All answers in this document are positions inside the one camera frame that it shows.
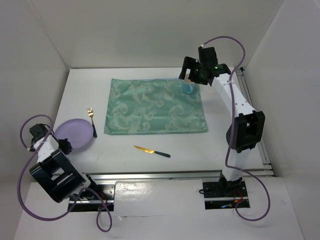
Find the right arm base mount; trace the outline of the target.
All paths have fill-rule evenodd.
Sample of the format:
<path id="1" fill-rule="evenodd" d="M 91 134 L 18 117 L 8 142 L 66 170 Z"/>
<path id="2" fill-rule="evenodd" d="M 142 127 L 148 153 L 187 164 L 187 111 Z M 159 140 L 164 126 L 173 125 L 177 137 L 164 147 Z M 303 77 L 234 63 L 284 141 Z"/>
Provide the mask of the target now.
<path id="1" fill-rule="evenodd" d="M 203 182 L 198 191 L 204 197 L 206 210 L 250 208 L 247 187 L 244 181 L 236 188 L 223 191 L 218 182 Z"/>

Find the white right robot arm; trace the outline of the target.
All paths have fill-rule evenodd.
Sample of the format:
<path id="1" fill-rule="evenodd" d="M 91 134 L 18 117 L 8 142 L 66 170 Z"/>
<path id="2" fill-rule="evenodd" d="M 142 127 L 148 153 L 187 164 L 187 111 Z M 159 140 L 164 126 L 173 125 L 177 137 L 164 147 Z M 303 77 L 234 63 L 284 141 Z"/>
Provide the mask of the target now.
<path id="1" fill-rule="evenodd" d="M 231 70 L 226 64 L 218 63 L 214 47 L 200 46 L 198 56 L 198 59 L 184 58 L 179 79 L 213 87 L 231 114 L 231 126 L 226 132 L 230 147 L 227 166 L 220 173 L 218 182 L 205 186 L 203 193 L 208 197 L 231 197 L 242 189 L 242 170 L 252 149 L 261 141 L 265 115 L 248 103 L 231 78 L 222 77 L 230 75 Z"/>

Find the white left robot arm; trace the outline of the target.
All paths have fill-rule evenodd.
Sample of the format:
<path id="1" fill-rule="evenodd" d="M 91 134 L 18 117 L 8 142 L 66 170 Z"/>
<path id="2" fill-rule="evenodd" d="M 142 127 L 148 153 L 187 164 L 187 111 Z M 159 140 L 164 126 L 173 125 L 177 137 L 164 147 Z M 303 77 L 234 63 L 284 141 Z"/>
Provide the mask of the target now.
<path id="1" fill-rule="evenodd" d="M 45 138 L 49 129 L 42 123 L 32 126 L 29 132 L 32 135 L 30 151 L 39 149 L 37 163 L 29 172 L 55 202 L 60 203 L 79 192 L 88 200 L 97 197 L 102 188 L 88 174 L 78 171 L 67 157 L 73 149 L 68 138 L 58 138 L 54 133 Z"/>

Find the blue mug white inside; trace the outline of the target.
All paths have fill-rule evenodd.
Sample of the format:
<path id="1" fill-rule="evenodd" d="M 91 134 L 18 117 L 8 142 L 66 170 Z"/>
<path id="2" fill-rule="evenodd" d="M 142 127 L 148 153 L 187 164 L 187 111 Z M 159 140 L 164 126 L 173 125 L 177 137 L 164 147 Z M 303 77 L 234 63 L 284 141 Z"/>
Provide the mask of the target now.
<path id="1" fill-rule="evenodd" d="M 183 93 L 190 95 L 194 92 L 195 83 L 192 82 L 190 79 L 186 78 L 181 82 L 181 89 Z"/>

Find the gold fork dark handle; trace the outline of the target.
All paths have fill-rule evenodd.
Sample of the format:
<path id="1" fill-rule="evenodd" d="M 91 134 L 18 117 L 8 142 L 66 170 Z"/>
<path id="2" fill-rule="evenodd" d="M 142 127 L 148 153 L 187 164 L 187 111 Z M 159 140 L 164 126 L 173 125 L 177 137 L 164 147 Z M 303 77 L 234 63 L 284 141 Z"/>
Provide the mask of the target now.
<path id="1" fill-rule="evenodd" d="M 89 107 L 87 109 L 87 112 L 88 112 L 88 116 L 90 117 L 91 119 L 91 125 L 92 125 L 92 129 L 93 129 L 93 137 L 94 138 L 97 138 L 98 135 L 97 135 L 97 130 L 96 130 L 96 126 L 95 126 L 95 123 L 94 123 L 94 111 L 91 107 Z"/>

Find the green patterned cloth placemat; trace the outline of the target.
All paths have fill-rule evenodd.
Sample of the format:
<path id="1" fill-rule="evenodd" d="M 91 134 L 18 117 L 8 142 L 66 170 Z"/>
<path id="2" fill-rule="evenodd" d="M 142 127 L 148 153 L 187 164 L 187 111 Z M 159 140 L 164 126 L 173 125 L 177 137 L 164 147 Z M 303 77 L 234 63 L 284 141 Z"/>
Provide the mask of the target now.
<path id="1" fill-rule="evenodd" d="M 121 135 L 197 134 L 208 130 L 200 87 L 183 92 L 179 79 L 113 78 L 104 133 Z"/>

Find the purple plate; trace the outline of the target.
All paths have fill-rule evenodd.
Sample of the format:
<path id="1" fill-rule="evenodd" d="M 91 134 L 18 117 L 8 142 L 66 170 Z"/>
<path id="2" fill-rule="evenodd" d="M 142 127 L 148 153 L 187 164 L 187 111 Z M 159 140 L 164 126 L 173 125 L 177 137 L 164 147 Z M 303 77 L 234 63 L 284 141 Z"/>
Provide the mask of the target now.
<path id="1" fill-rule="evenodd" d="M 58 140 L 67 139 L 72 149 L 79 150 L 94 137 L 94 129 L 88 120 L 73 118 L 60 124 L 54 131 L 54 136 Z"/>

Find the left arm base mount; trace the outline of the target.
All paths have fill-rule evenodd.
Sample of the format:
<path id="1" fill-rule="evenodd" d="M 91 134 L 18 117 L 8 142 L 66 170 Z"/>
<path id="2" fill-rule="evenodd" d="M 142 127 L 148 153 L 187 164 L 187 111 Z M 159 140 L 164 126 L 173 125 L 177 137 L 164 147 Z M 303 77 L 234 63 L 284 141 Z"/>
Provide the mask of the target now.
<path id="1" fill-rule="evenodd" d="M 114 211 L 115 191 L 116 191 L 115 182 L 109 181 L 109 182 L 105 182 L 105 183 L 101 182 L 97 184 L 96 193 L 106 204 L 110 212 Z M 80 197 L 77 199 L 77 201 L 75 201 L 77 198 L 77 195 L 78 195 L 77 193 L 74 193 L 68 199 L 67 209 L 70 209 L 70 207 L 74 204 L 74 207 L 71 210 L 71 212 L 78 213 L 78 212 L 99 212 L 100 210 L 102 212 L 106 211 L 103 208 L 102 202 L 91 191 L 84 190 L 80 194 Z"/>

